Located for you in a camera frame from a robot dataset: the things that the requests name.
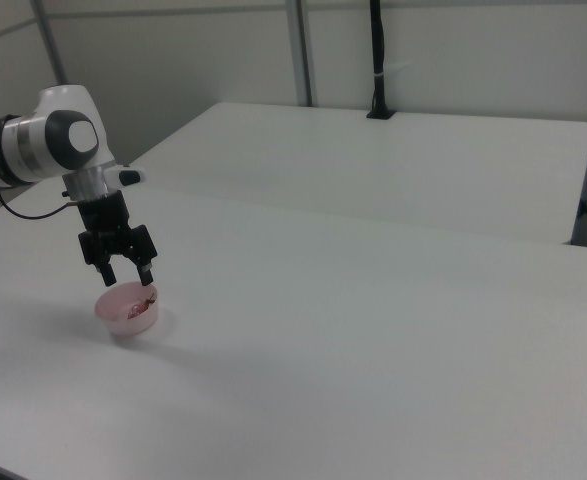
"small bowl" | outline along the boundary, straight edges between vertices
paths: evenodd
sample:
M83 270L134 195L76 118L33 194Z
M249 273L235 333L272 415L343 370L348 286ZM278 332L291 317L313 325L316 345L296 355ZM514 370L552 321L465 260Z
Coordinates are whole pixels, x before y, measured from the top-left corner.
M145 300L155 300L145 312L128 318L135 305L144 304ZM109 331L116 336L126 337L140 333L157 320L157 289L153 285L144 286L140 282L123 283L111 288L95 303L97 315Z

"white tabletop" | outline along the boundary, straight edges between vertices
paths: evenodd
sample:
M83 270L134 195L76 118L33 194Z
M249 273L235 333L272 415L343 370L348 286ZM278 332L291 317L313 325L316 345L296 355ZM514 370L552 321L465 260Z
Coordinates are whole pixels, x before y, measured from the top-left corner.
M587 249L167 191L149 173L125 196L158 247L161 318L134 341L92 316L104 287L76 211L0 211L1 467L587 479ZM47 211L62 188L12 206Z
M587 123L222 103L142 157L162 188L565 243Z

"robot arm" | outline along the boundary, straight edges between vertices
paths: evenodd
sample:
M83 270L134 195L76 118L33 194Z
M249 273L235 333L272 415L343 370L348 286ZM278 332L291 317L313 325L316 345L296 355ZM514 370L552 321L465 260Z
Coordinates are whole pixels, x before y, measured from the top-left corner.
M144 181L144 171L115 163L93 99L79 85L43 90L33 114L0 119L0 190L56 176L82 216L86 263L109 286L116 281L111 255L123 255L136 265L142 284L151 283L157 251L144 225L129 227L120 191Z

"gray wall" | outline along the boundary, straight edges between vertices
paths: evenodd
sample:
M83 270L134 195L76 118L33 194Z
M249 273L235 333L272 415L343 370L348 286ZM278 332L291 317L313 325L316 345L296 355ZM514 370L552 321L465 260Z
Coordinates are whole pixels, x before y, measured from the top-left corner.
M220 101L298 104L284 0L44 7L66 75L93 95L120 163Z
M0 0L0 117L31 112L37 92L55 83L30 2Z
M408 64L387 77L390 106L409 112L587 121L587 2L389 3L382 12L386 63ZM482 6L496 3L511 5ZM549 5L513 5L522 3ZM451 4L472 5L438 7ZM364 1L309 0L318 106L370 106L367 7ZM587 245L586 218L576 239Z

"black mount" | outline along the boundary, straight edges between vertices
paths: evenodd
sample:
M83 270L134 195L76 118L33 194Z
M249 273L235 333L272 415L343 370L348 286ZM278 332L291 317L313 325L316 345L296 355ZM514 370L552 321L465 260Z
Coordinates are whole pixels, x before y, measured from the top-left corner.
M81 202L77 206L86 232L79 235L87 265L95 265L108 287L116 282L110 265L111 255L122 255L137 267L142 285L153 282L151 260L157 250L144 225L131 228L129 212L122 192L108 197Z
M380 0L371 0L371 37L373 40L373 74L375 92L373 93L373 105L366 118L388 120L395 110L389 110L386 106L384 94L384 28L382 27L382 9Z

